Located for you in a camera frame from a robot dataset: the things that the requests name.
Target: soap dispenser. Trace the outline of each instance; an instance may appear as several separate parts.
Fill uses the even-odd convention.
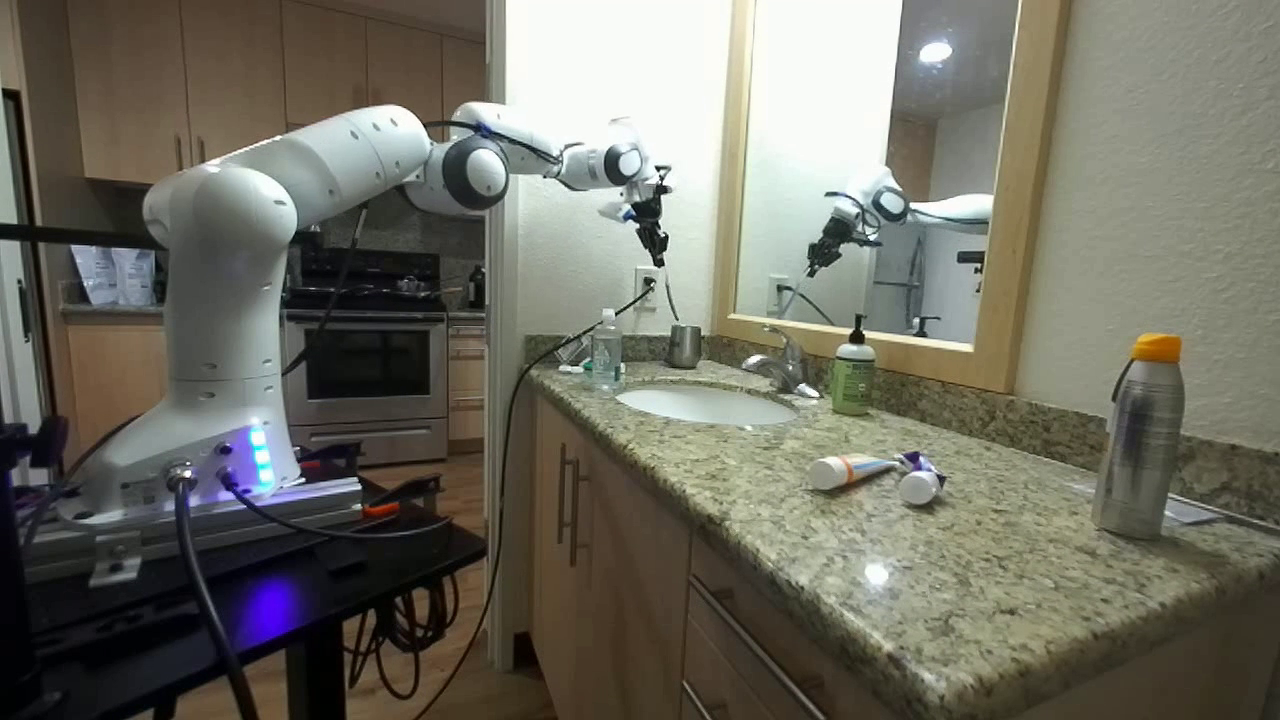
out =
[[[864,335],[864,314],[851,321],[848,338],[833,359],[833,410],[835,414],[868,414],[874,410],[874,381],[877,381],[877,348]]]

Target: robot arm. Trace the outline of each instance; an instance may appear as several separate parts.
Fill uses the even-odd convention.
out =
[[[994,196],[985,190],[912,203],[887,166],[877,179],[858,184],[851,190],[824,196],[833,200],[833,215],[824,224],[824,236],[809,243],[809,275],[835,264],[842,243],[882,249],[885,224],[985,232],[994,215]]]
[[[459,103],[449,141],[431,147],[423,170],[406,184],[406,196],[442,215],[477,215],[504,200],[507,179],[546,177],[570,190],[619,187],[602,213],[635,224],[635,236],[655,266],[663,266],[667,232],[663,196],[667,165],[655,165],[629,125],[607,125],[598,141],[559,141],[504,103]]]
[[[259,497],[300,483],[280,396],[280,288],[300,229],[386,190],[418,207],[473,215],[504,200],[507,177],[551,177],[571,190],[619,187],[655,264],[663,252],[663,170],[639,145],[557,145],[497,103],[465,103],[431,145],[398,103],[357,109],[247,145],[159,179],[144,224],[170,249],[170,396],[119,428],[72,477],[85,525],[157,525],[166,472],[190,464],[196,502],[220,502],[236,477]]]

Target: faucet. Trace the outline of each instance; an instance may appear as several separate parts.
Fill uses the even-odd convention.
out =
[[[755,371],[755,375],[767,375],[767,387],[776,387],[776,391],[796,391],[796,396],[811,396],[818,401],[822,391],[809,383],[809,367],[803,367],[802,342],[787,332],[772,327],[772,323],[767,323],[767,332],[781,335],[776,355],[754,353],[742,367]]]

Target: stainless steel oven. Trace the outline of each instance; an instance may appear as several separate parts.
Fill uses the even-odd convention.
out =
[[[303,449],[360,444],[360,464],[449,452],[449,335],[442,310],[283,310],[283,404]]]

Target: wall light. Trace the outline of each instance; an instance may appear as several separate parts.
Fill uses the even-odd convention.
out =
[[[939,67],[939,65],[947,65],[952,61],[952,40],[928,40],[926,49],[921,49],[921,65],[926,67]]]

